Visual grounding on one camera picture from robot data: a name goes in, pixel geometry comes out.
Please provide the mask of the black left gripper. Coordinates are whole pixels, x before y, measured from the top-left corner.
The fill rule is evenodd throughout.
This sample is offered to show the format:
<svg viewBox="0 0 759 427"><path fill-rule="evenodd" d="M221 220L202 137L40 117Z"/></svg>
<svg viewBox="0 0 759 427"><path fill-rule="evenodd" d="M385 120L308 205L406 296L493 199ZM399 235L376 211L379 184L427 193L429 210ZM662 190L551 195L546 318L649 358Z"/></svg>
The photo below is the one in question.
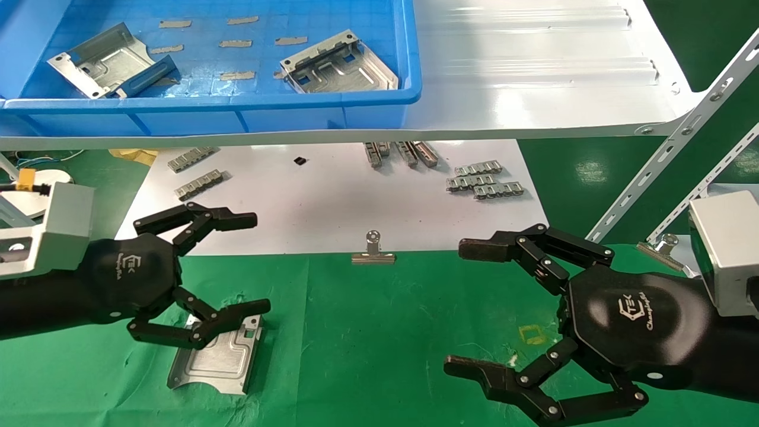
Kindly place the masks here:
<svg viewBox="0 0 759 427"><path fill-rule="evenodd" d="M207 208L198 203L173 206L133 222L138 237L92 241L78 267L78 279L87 301L88 319L108 324L133 318L127 325L138 342L184 349L203 349L222 333L233 332L245 318L271 310L268 298L212 308L181 284L178 257L187 255L212 231L253 229L254 212L233 213L229 208ZM159 238L187 226L173 245ZM191 328L154 324L150 320L172 304L192 314Z"/></svg>

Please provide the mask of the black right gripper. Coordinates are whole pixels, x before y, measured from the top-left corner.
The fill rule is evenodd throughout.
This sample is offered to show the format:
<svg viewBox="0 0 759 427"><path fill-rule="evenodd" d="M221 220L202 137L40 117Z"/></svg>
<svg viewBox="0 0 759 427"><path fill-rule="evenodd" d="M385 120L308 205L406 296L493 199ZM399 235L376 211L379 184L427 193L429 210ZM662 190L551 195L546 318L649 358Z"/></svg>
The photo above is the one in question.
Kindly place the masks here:
<svg viewBox="0 0 759 427"><path fill-rule="evenodd" d="M447 356L447 375L480 384L485 398L516 406L539 426L575 426L626 418L648 404L631 381L659 389L695 385L697 353L712 319L712 303L694 279L663 273L586 270L570 281L554 259L588 269L610 267L614 251L544 224L464 238L464 260L519 264L552 295L565 295L564 338L522 371L495 362ZM575 362L611 391L555 400L542 384Z"/></svg>

